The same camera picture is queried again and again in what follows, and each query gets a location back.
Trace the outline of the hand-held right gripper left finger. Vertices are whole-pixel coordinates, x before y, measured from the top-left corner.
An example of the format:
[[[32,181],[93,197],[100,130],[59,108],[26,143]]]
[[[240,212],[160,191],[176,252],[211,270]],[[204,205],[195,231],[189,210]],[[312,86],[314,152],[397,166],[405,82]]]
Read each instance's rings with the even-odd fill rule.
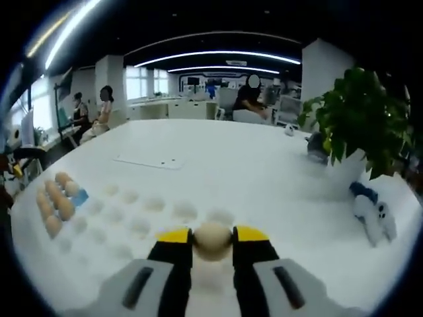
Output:
[[[65,316],[184,316],[191,290],[192,230],[166,232],[145,259],[102,283],[98,297]]]

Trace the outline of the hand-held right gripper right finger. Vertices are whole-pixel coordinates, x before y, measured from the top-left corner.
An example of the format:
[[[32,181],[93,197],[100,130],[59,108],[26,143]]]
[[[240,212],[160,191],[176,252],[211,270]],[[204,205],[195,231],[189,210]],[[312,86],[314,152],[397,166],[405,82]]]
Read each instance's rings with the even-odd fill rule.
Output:
[[[291,259],[281,259],[258,229],[233,227],[234,287],[241,316],[359,316],[330,299],[325,284]]]

